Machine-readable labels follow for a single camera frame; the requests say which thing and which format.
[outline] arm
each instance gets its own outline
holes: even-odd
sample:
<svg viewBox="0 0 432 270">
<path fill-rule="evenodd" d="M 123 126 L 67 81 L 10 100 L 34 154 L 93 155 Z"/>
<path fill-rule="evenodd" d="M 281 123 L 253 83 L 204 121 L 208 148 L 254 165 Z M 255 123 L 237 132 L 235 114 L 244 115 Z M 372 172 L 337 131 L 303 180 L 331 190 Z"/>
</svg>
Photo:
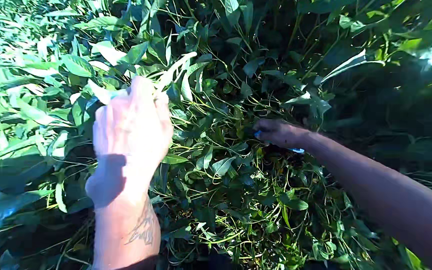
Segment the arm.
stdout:
<svg viewBox="0 0 432 270">
<path fill-rule="evenodd" d="M 280 120 L 259 120 L 261 140 L 303 148 L 335 176 L 388 234 L 432 267 L 432 190 L 320 134 Z"/>
<path fill-rule="evenodd" d="M 147 192 L 173 135 L 168 96 L 154 99 L 153 83 L 143 77 L 130 89 L 99 108 L 93 125 L 98 167 L 86 192 L 94 202 L 98 270 L 151 267 L 159 253 L 160 227 Z"/>
</svg>

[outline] bush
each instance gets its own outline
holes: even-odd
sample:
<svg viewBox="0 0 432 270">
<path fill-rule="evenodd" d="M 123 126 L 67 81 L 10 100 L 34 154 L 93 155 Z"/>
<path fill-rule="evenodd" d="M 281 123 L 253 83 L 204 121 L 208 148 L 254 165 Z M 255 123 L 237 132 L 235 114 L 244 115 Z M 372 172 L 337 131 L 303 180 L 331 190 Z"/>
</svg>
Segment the bush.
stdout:
<svg viewBox="0 0 432 270">
<path fill-rule="evenodd" d="M 149 191 L 159 269 L 422 269 L 261 117 L 323 132 L 432 188 L 432 1 L 0 1 L 0 268 L 81 269 L 95 110 L 135 75 L 170 98 Z"/>
</svg>

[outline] blue object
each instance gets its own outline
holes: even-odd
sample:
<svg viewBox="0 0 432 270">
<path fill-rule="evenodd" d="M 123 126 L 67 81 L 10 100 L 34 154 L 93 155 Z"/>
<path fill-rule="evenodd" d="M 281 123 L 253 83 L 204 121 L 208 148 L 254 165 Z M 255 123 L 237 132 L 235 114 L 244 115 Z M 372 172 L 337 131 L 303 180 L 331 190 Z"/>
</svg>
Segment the blue object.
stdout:
<svg viewBox="0 0 432 270">
<path fill-rule="evenodd" d="M 261 130 L 258 130 L 258 131 L 256 131 L 255 133 L 254 133 L 254 136 L 256 137 L 256 138 L 258 138 L 259 137 L 259 135 L 261 134 Z M 303 154 L 304 153 L 304 149 L 301 149 L 301 148 L 286 148 L 287 150 L 291 150 L 291 151 L 293 151 L 293 152 L 295 152 L 295 153 L 298 153 L 298 154 Z"/>
</svg>

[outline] tattoo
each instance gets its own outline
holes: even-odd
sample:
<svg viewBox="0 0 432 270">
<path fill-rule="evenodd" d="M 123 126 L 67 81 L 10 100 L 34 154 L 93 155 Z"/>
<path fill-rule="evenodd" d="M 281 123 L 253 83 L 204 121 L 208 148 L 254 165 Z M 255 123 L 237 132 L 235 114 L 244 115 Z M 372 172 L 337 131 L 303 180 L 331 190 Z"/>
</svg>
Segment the tattoo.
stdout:
<svg viewBox="0 0 432 270">
<path fill-rule="evenodd" d="M 130 236 L 125 245 L 132 243 L 136 239 L 142 239 L 145 246 L 153 244 L 154 224 L 153 205 L 151 204 L 151 200 L 147 198 L 141 217 L 138 218 L 134 229 L 129 232 Z"/>
</svg>

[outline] hand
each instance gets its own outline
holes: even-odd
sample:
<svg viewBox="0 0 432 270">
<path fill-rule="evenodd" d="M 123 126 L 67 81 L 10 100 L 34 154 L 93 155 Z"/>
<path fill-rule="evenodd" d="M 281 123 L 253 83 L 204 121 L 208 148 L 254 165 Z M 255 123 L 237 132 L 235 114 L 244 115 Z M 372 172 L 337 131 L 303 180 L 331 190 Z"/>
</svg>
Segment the hand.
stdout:
<svg viewBox="0 0 432 270">
<path fill-rule="evenodd" d="M 96 111 L 93 147 L 98 168 L 86 183 L 95 206 L 105 206 L 120 195 L 146 198 L 171 143 L 168 96 L 153 97 L 153 83 L 141 76 L 133 78 L 130 90 L 129 96 L 117 96 Z"/>
<path fill-rule="evenodd" d="M 258 139 L 270 141 L 281 148 L 305 148 L 304 138 L 310 134 L 309 130 L 294 126 L 283 120 L 260 119 L 253 127 L 260 130 Z"/>
</svg>

